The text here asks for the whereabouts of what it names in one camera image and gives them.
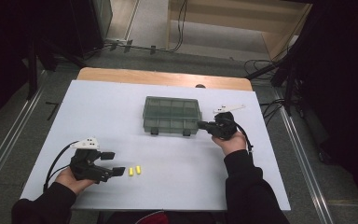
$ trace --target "white mount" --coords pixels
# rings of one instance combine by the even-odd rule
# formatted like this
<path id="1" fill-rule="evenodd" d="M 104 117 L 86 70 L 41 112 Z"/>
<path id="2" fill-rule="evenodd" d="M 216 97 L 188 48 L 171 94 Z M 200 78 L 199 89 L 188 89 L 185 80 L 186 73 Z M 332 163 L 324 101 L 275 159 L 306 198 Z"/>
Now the white mount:
<path id="1" fill-rule="evenodd" d="M 233 111 L 236 109 L 241 109 L 244 107 L 245 107 L 245 105 L 222 105 L 221 108 L 215 109 L 213 111 L 213 113 L 214 114 L 226 113 L 226 112 Z"/>
<path id="2" fill-rule="evenodd" d="M 71 145 L 72 148 L 77 149 L 100 149 L 100 144 L 94 137 L 86 138 L 84 140 L 78 141 Z"/>

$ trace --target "black sleeve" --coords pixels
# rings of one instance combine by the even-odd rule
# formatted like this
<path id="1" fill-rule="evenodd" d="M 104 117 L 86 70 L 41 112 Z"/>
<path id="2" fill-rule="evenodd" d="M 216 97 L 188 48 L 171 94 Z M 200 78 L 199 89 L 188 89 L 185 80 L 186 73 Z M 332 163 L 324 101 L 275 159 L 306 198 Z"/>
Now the black sleeve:
<path id="1" fill-rule="evenodd" d="M 76 195 L 66 186 L 54 182 L 35 201 L 20 199 L 11 210 L 12 224 L 66 223 Z"/>
<path id="2" fill-rule="evenodd" d="M 227 220 L 236 223 L 289 223 L 263 171 L 255 167 L 248 152 L 239 150 L 225 157 Z"/>

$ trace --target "yellow object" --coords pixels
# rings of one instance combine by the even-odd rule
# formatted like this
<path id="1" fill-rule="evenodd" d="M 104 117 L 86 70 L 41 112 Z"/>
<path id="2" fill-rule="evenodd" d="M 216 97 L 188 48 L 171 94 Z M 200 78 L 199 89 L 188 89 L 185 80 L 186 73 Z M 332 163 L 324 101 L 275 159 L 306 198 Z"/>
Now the yellow object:
<path id="1" fill-rule="evenodd" d="M 133 168 L 132 167 L 130 167 L 130 169 L 129 169 L 129 176 L 133 176 Z"/>
<path id="2" fill-rule="evenodd" d="M 136 174 L 139 175 L 141 173 L 141 166 L 136 166 Z"/>

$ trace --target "hand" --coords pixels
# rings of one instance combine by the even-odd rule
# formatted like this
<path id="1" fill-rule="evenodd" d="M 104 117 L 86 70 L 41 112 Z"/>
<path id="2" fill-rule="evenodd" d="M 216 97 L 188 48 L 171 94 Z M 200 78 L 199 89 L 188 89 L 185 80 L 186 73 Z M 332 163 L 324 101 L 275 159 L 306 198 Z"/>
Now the hand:
<path id="1" fill-rule="evenodd" d="M 84 189 L 95 183 L 93 180 L 88 180 L 88 179 L 76 180 L 74 174 L 71 171 L 71 168 L 69 167 L 64 169 L 58 174 L 55 182 L 66 186 L 68 189 L 73 191 L 76 195 L 78 195 Z"/>
<path id="2" fill-rule="evenodd" d="M 225 155 L 234 151 L 246 149 L 246 138 L 240 132 L 234 133 L 229 140 L 222 140 L 214 136 L 212 136 L 212 140 L 223 149 Z"/>

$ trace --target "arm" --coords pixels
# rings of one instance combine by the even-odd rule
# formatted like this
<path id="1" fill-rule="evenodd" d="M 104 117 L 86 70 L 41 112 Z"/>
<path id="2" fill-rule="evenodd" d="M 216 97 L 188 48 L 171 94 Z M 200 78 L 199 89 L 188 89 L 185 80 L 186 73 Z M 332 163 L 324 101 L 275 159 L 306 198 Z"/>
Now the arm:
<path id="1" fill-rule="evenodd" d="M 248 155 L 244 136 L 235 133 L 228 141 L 215 137 L 213 141 L 226 155 L 228 223 L 289 223 L 271 186 L 263 179 L 263 171 Z"/>
<path id="2" fill-rule="evenodd" d="M 92 180 L 77 181 L 69 168 L 61 171 L 55 182 L 35 201 L 21 199 L 13 205 L 12 224 L 66 223 L 76 195 L 93 183 Z"/>

